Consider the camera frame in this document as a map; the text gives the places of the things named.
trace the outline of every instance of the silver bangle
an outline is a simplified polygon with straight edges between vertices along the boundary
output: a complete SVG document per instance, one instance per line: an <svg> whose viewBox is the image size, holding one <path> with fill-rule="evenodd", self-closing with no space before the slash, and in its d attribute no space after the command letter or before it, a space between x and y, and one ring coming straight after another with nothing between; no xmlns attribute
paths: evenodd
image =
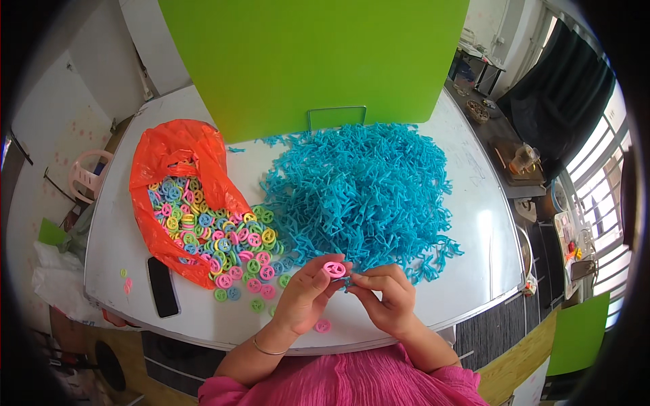
<svg viewBox="0 0 650 406"><path fill-rule="evenodd" d="M266 355L285 355L286 352L289 350L289 349L287 348L287 349L285 349L284 351L279 352L279 353L271 353L271 352L268 352L268 351L266 351L266 350L263 350L263 349L261 349L261 348L257 345L257 334L253 336L253 345L255 346L255 348L257 348L257 350L258 350L259 352L264 353L264 354L266 354Z"/></svg>

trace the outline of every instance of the pink plastic stool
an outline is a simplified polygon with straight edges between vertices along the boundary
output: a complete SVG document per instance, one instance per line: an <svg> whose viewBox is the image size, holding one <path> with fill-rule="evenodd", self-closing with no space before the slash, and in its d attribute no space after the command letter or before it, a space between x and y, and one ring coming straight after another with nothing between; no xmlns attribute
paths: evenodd
<svg viewBox="0 0 650 406"><path fill-rule="evenodd" d="M81 162L85 158L91 157L93 155L99 155L108 160L106 166L101 170L101 173L99 175L95 175L94 173L87 171L81 167ZM81 183L83 186L91 189L93 192L98 191L101 188L101 184L104 183L104 177L106 176L107 172L106 167L111 163L112 160L113 154L101 149L91 149L90 151L86 151L83 154L79 155L79 157L75 159L74 162L72 162L70 172L68 172L68 186L70 187L70 191L72 192L73 196L85 201L86 203L94 202L94 200L88 199L86 196L79 193L74 185L74 182L76 181Z"/></svg>

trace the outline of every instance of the pink blouse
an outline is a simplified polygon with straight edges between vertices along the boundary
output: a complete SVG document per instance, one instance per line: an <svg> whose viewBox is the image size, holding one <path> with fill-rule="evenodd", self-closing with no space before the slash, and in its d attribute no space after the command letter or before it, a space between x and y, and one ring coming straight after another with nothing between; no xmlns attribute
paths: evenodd
<svg viewBox="0 0 650 406"><path fill-rule="evenodd" d="M201 406L230 405L487 405L479 374L446 366L417 370L401 344L320 357L284 357L251 389L228 377L208 378Z"/></svg>

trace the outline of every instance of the green board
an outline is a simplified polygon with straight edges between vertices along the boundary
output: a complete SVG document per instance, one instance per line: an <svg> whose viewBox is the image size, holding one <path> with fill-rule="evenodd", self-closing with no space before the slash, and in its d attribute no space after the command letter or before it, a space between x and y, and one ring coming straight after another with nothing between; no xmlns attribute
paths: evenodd
<svg viewBox="0 0 650 406"><path fill-rule="evenodd" d="M62 243L68 234L56 224L43 217L41 228L38 231L38 241L49 246Z"/></svg>
<svg viewBox="0 0 650 406"><path fill-rule="evenodd" d="M547 376L587 368L601 349L609 308L609 292L558 313Z"/></svg>
<svg viewBox="0 0 650 406"><path fill-rule="evenodd" d="M429 119L469 0L159 0L228 142L307 129L307 111L365 105L365 123ZM358 123L321 110L314 129Z"/></svg>

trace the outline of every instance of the smartphone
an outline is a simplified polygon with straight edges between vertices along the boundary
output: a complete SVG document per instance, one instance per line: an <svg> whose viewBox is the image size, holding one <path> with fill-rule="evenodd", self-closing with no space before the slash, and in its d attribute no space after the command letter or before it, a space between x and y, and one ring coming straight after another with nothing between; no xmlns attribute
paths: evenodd
<svg viewBox="0 0 650 406"><path fill-rule="evenodd" d="M179 306L172 284L172 271L154 257L147 260L147 271L158 317L165 318L178 314Z"/></svg>

